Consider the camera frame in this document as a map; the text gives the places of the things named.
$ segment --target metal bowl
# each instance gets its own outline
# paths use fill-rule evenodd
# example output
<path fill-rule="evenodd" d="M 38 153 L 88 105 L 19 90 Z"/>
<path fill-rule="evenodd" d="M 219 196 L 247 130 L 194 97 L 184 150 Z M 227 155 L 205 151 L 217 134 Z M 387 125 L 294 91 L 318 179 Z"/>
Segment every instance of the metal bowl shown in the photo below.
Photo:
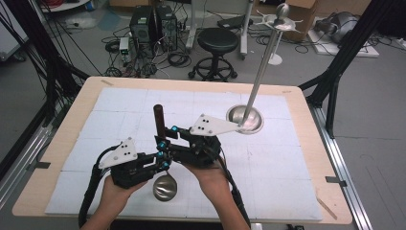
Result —
<path fill-rule="evenodd" d="M 227 111 L 227 121 L 239 124 L 244 117 L 246 107 L 247 106 L 245 104 L 239 104 L 231 107 Z M 262 127 L 263 116 L 258 110 L 252 107 L 247 120 L 244 124 L 242 124 L 242 129 L 238 130 L 237 132 L 242 134 L 254 134 L 259 132 Z"/>
<path fill-rule="evenodd" d="M 170 201 L 176 196 L 177 183 L 170 174 L 161 175 L 153 183 L 153 194 L 160 201 Z"/>

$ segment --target white board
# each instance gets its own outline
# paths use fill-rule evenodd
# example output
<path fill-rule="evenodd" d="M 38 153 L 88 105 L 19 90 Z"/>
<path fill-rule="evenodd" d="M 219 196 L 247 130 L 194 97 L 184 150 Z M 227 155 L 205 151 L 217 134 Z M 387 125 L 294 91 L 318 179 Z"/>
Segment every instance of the white board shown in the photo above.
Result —
<path fill-rule="evenodd" d="M 99 154 L 127 137 L 138 152 L 154 153 L 156 128 L 153 106 L 164 108 L 167 127 L 191 127 L 201 113 L 225 119 L 227 110 L 246 104 L 249 95 L 236 93 L 182 92 L 104 88 L 79 138 L 63 166 L 47 214 L 77 215 Z M 321 220 L 322 215 L 296 136 L 286 100 L 282 96 L 258 95 L 254 103 L 265 120 L 253 135 L 230 132 L 218 136 L 228 168 L 242 194 L 250 219 Z M 187 145 L 185 141 L 174 141 Z M 152 193 L 155 175 L 132 195 L 121 217 L 155 219 L 217 219 L 197 180 L 183 166 L 172 163 L 170 174 L 178 194 L 168 202 Z M 102 183 L 89 210 L 95 212 Z"/>

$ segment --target chair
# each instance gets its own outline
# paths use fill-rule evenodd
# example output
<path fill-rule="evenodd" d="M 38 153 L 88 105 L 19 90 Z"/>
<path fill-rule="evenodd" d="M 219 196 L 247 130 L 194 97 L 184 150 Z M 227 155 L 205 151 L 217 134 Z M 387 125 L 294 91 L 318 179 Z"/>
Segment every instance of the chair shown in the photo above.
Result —
<path fill-rule="evenodd" d="M 196 73 L 202 77 L 203 81 L 226 82 L 230 77 L 232 79 L 237 77 L 231 63 L 223 57 L 225 54 L 233 52 L 238 46 L 236 34 L 223 28 L 207 28 L 199 34 L 197 42 L 201 48 L 212 53 L 213 56 L 199 60 L 193 70 L 189 72 L 189 79 L 193 79 Z M 212 61 L 210 66 L 207 65 L 207 60 Z"/>

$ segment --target wooden table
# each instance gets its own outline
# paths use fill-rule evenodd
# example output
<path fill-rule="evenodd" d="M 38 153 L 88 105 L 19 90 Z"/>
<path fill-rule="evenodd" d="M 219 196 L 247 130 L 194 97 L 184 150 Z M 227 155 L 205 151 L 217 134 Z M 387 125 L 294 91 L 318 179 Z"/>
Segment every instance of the wooden table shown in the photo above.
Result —
<path fill-rule="evenodd" d="M 16 216 L 52 217 L 45 214 L 45 209 L 54 191 L 59 172 L 72 151 L 79 137 L 79 132 L 104 87 L 249 94 L 252 84 L 105 77 L 88 79 L 41 159 L 43 162 L 50 162 L 51 166 L 49 169 L 36 169 L 34 171 L 12 209 Z M 323 214 L 323 220 L 318 222 L 329 224 L 351 223 L 350 209 L 340 185 L 326 182 L 326 176 L 335 176 L 335 173 L 307 107 L 302 90 L 296 86 L 262 85 L 259 94 L 279 95 L 286 98 L 297 137 L 302 147 L 304 160 Z"/>

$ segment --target power supply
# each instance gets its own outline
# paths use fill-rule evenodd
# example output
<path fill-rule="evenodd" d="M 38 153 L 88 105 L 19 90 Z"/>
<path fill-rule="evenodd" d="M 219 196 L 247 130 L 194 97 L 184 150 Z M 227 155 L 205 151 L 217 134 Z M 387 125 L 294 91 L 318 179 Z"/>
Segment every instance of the power supply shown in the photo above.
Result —
<path fill-rule="evenodd" d="M 131 47 L 129 43 L 129 37 L 127 36 L 120 38 L 120 55 L 122 57 L 124 66 L 131 62 Z"/>

